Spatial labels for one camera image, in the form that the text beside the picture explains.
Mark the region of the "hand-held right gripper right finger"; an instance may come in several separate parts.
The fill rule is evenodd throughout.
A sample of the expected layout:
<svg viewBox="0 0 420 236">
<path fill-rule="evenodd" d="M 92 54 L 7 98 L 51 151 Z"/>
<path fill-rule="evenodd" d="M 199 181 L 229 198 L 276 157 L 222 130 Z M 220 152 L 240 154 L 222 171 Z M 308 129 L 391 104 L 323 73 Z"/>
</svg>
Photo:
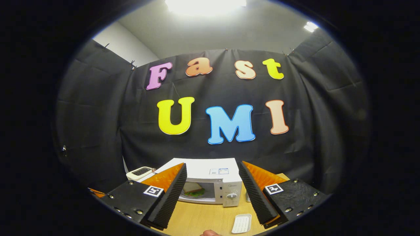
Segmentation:
<svg viewBox="0 0 420 236">
<path fill-rule="evenodd" d="M 239 174 L 258 221 L 266 229 L 296 221 L 330 197 L 303 180 L 286 180 L 245 161 L 239 162 Z"/>
</svg>

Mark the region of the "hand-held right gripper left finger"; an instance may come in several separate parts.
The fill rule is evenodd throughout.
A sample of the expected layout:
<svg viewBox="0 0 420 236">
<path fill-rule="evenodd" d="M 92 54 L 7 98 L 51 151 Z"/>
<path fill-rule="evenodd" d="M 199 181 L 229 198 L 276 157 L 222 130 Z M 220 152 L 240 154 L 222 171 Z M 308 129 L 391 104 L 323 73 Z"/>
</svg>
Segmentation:
<svg viewBox="0 0 420 236">
<path fill-rule="evenodd" d="M 141 182 L 127 180 L 99 200 L 129 221 L 164 230 L 168 227 L 186 178 L 187 165 L 180 163 Z"/>
</svg>

